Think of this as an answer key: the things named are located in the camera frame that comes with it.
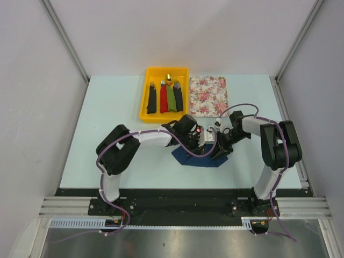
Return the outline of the dark blue paper napkin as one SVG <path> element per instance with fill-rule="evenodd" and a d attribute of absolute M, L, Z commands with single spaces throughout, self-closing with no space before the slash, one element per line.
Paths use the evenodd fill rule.
<path fill-rule="evenodd" d="M 228 160 L 226 156 L 214 160 L 211 160 L 209 155 L 203 158 L 194 157 L 182 147 L 176 148 L 171 154 L 181 165 L 192 167 L 218 168 Z"/>

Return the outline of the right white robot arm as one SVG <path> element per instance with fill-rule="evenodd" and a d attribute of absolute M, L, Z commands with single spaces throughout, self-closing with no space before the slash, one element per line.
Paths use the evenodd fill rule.
<path fill-rule="evenodd" d="M 260 137 L 264 168 L 246 209 L 254 216 L 277 213 L 276 190 L 286 171 L 302 159 L 302 149 L 293 122 L 276 122 L 267 118 L 245 116 L 241 111 L 230 115 L 231 129 L 217 133 L 217 141 L 211 159 L 226 157 L 233 152 L 232 146 L 239 141 Z"/>

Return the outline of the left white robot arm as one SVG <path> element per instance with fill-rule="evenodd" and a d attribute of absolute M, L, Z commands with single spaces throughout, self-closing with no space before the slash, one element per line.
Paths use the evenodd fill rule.
<path fill-rule="evenodd" d="M 101 210 L 108 215 L 118 211 L 121 173 L 129 167 L 138 150 L 176 145 L 192 156 L 204 154 L 201 127 L 188 114 L 151 130 L 134 132 L 123 124 L 116 126 L 96 148 L 96 166 L 101 171 Z"/>

